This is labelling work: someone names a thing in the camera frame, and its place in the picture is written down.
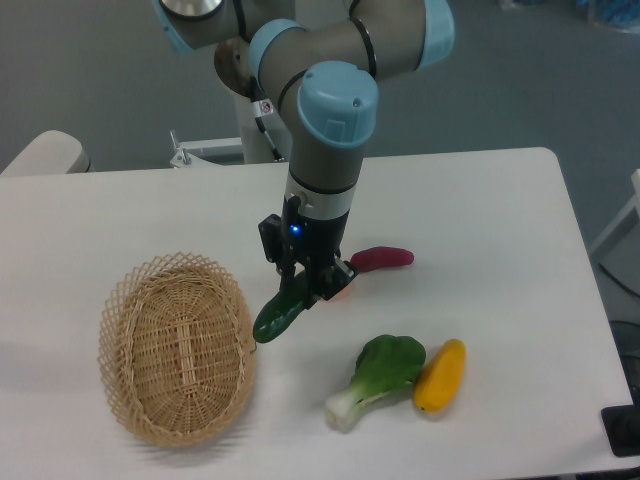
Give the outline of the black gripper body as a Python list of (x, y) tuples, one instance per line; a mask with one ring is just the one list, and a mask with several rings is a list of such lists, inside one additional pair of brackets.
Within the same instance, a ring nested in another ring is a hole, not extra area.
[(340, 252), (348, 216), (349, 212), (346, 212), (337, 218), (318, 220), (284, 208), (281, 261), (295, 260), (307, 273), (332, 266)]

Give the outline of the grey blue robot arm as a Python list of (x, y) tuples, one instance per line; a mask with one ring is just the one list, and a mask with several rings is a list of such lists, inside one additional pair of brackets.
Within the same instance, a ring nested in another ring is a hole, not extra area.
[(455, 24), (445, 1), (354, 1), (345, 20), (316, 30), (291, 1), (157, 1), (174, 47), (191, 52), (248, 42), (252, 76), (292, 138), (280, 215), (260, 225), (283, 285), (300, 282), (307, 305), (328, 300), (356, 275), (340, 243), (381, 80), (446, 58)]

